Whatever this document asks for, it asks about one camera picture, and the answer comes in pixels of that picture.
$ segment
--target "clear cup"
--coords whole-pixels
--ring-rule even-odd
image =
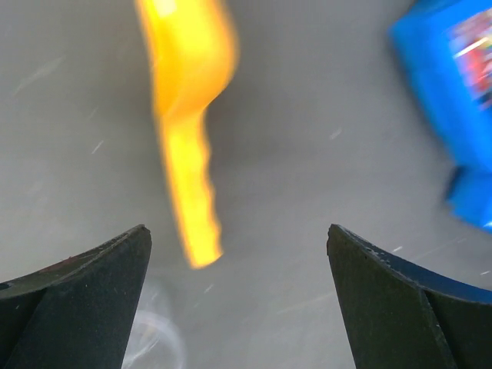
[[[185,343],[171,319],[165,290],[146,277],[122,369],[185,369]]]

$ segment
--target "yellow plastic knife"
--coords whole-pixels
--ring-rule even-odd
[[[220,0],[135,1],[176,221],[189,264],[202,268],[222,255],[204,119],[234,74],[237,37]]]

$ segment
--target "blue toy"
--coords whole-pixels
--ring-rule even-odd
[[[408,81],[460,178],[459,218],[492,224],[492,0],[421,0],[390,34]]]

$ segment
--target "gray surface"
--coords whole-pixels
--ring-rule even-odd
[[[0,277],[145,223],[151,272],[200,369],[354,367],[325,256],[330,223],[492,286],[490,237],[443,206],[452,163],[387,45],[407,1],[230,4],[241,65],[209,117],[226,255],[189,271],[130,1],[0,3]]]

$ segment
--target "colorful sticker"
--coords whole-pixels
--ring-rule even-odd
[[[451,29],[451,47],[458,68],[482,108],[492,106],[492,9]]]

